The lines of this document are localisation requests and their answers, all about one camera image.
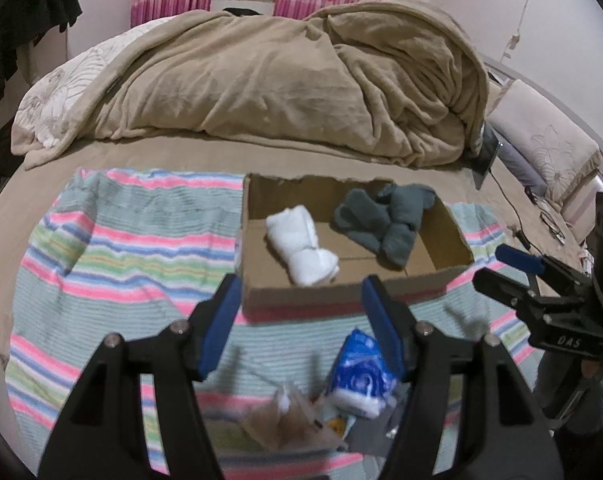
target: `pillow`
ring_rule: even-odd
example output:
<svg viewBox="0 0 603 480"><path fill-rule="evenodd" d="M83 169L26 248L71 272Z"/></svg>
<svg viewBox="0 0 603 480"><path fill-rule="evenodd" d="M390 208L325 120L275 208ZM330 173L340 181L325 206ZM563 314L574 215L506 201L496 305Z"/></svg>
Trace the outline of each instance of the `pillow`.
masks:
<svg viewBox="0 0 603 480"><path fill-rule="evenodd" d="M486 128L491 128L489 123L486 123ZM522 186L530 187L537 196L546 196L548 190L546 181L502 134L494 128L492 131L502 144L504 144L502 149L497 152L497 156L504 163L505 167L508 168L508 171L515 175Z"/></svg>
<svg viewBox="0 0 603 480"><path fill-rule="evenodd" d="M566 199L561 210L561 215L579 244L595 228L595 197L598 192L603 192L603 180L596 176L576 189Z"/></svg>
<svg viewBox="0 0 603 480"><path fill-rule="evenodd" d="M556 206L601 164L597 143L521 80L512 83L489 118L543 177L545 197Z"/></svg>

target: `blue packaging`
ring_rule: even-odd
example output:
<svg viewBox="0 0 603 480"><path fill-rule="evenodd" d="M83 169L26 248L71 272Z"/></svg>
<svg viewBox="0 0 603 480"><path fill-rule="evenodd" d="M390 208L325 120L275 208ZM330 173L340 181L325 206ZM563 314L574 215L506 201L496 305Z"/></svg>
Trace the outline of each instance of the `blue packaging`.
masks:
<svg viewBox="0 0 603 480"><path fill-rule="evenodd" d="M397 378L381 356L379 343L356 328L339 351L326 397L341 410L376 418L396 383Z"/></svg>

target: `striped towel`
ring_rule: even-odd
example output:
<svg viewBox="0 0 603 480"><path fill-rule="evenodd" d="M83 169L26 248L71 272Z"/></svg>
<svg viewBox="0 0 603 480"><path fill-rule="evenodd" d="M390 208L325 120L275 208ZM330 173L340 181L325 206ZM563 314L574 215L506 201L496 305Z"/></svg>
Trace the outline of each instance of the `striped towel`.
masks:
<svg viewBox="0 0 603 480"><path fill-rule="evenodd" d="M106 333L127 339L153 335L188 316L233 271L242 181L231 174L79 170L54 202L35 228L19 269L6 368L12 407L37 457ZM526 327L470 283L482 266L522 283L526 277L495 260L495 248L505 238L487 208L454 204L451 210L472 248L475 267L451 282L443 297L406 299L414 303L418 319L450 335L497 333L530 384L540 352L526 343ZM260 319L240 310L218 370L196 385L227 479L304 478L322 472L334 479L377 478L380 460L337 452L263 452L237 424L284 381L316 395L354 327L371 333L361 307L272 310ZM460 384L453 379L438 470L453 459ZM152 378L142 378L142 397L150 463L165 472Z"/></svg>

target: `cardboard box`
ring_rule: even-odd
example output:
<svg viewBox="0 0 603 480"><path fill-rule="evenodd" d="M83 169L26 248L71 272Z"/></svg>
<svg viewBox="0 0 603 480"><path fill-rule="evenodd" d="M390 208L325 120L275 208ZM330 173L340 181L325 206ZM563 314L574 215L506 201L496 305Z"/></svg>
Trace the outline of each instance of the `cardboard box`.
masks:
<svg viewBox="0 0 603 480"><path fill-rule="evenodd" d="M385 266L371 251L334 231L335 208L356 187L374 196L390 180L359 182L307 175L296 180L250 174L244 181L242 218L243 308L359 303L361 280L377 274L389 294L402 297L444 290L474 263L472 251L448 208L436 199L425 211L422 228L404 269ZM266 217L303 204L315 221L319 246L339 256L339 273L331 283L294 285L266 238Z"/></svg>

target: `blue gripper pad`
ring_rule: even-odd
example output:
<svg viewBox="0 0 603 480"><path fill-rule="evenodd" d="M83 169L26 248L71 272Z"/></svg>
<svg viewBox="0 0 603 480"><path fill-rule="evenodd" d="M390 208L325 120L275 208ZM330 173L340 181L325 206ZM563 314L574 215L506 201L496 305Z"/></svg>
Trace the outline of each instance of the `blue gripper pad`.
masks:
<svg viewBox="0 0 603 480"><path fill-rule="evenodd" d="M500 245L495 250L495 257L503 264L515 267L515 269L519 269L526 274L539 276L546 270L539 256L524 253L505 244Z"/></svg>
<svg viewBox="0 0 603 480"><path fill-rule="evenodd" d="M375 338L381 348L381 354L389 370L404 381L406 367L403 360L403 344L386 313L383 301L370 278L361 282L361 306L373 327Z"/></svg>
<svg viewBox="0 0 603 480"><path fill-rule="evenodd" d="M230 329L242 303L242 280L235 274L227 275L213 299L209 301L217 300L218 294L222 294L223 297L201 343L202 354L198 372L202 380L216 370L220 362Z"/></svg>

